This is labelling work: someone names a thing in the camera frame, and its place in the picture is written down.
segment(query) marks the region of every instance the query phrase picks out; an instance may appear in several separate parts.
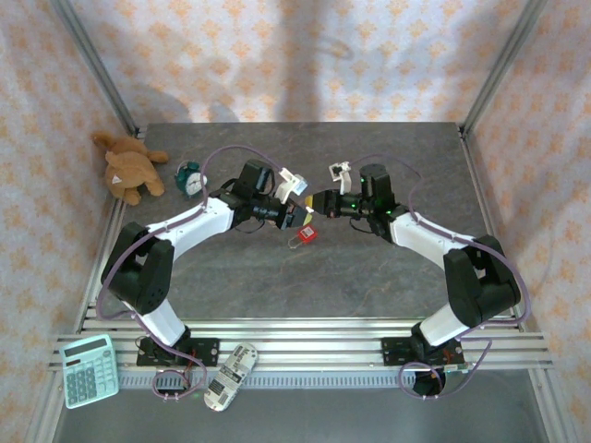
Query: orange floral pattern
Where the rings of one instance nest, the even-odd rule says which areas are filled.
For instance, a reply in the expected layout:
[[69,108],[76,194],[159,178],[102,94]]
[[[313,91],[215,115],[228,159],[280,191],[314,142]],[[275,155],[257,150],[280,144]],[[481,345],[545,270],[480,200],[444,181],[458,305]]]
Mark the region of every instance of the orange floral pattern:
[[580,436],[591,435],[590,27],[586,0],[549,2],[471,140]]
[[526,3],[74,2],[141,126],[461,121]]
[[0,23],[0,440],[21,442],[106,216],[90,133],[121,125],[49,2],[1,8]]

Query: brown teddy bear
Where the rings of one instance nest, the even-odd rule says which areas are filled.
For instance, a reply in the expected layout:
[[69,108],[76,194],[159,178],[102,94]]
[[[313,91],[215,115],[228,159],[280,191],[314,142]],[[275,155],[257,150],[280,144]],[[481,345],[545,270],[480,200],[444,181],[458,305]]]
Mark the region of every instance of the brown teddy bear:
[[135,206],[141,200],[138,186],[146,185],[153,196],[161,196],[164,183],[152,162],[168,162],[168,154],[161,150],[149,151],[140,140],[133,137],[115,138],[105,132],[92,134],[96,146],[107,152],[104,158],[109,163],[104,181],[116,198]]

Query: gray table surface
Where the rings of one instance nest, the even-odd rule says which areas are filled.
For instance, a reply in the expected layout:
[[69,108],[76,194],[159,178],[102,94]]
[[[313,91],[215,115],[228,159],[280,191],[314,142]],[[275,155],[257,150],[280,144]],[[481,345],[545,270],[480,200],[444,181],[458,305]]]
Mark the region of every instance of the gray table surface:
[[64,408],[54,443],[544,443],[526,371],[480,371],[455,396],[407,398],[399,389],[242,390],[223,413],[202,394],[163,403],[148,390],[123,390]]
[[[486,232],[454,124],[161,124],[149,126],[145,143],[171,156],[168,164],[157,166],[166,192],[155,198],[143,190],[140,204],[126,208],[124,222],[159,222],[191,208],[196,200],[175,187],[178,164],[203,162],[216,148],[237,143],[263,150],[302,174],[310,193],[337,187],[328,172],[334,162],[370,153],[397,155],[427,178],[414,202],[423,216],[460,233]],[[249,158],[253,155],[242,151],[223,153],[207,172],[209,189],[237,177]],[[392,160],[374,162],[387,165],[397,199],[405,204],[414,174]],[[185,253],[175,263],[169,293],[178,315],[422,317],[447,302],[443,272],[418,254],[355,232],[347,219],[317,215],[312,224],[318,238],[298,249],[287,246],[294,230],[266,225],[253,234],[217,235]]]

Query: calculator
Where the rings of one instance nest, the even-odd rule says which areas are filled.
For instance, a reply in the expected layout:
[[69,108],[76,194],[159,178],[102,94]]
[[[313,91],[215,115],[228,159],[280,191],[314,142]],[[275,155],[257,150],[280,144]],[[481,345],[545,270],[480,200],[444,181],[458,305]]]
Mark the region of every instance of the calculator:
[[74,341],[59,353],[64,362],[68,409],[111,397],[119,391],[115,349],[107,334]]

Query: yellow object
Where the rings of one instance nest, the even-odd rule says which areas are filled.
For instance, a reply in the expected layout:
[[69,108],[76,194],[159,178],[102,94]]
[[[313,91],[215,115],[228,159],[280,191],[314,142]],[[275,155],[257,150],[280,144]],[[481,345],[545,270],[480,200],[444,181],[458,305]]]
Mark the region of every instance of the yellow object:
[[168,162],[166,152],[149,151],[136,138],[115,138],[106,132],[92,134],[92,141],[106,150],[104,158],[108,164],[104,181],[114,197],[135,206],[141,200],[138,192],[138,186],[141,185],[145,185],[153,196],[163,194],[164,183],[152,162]]

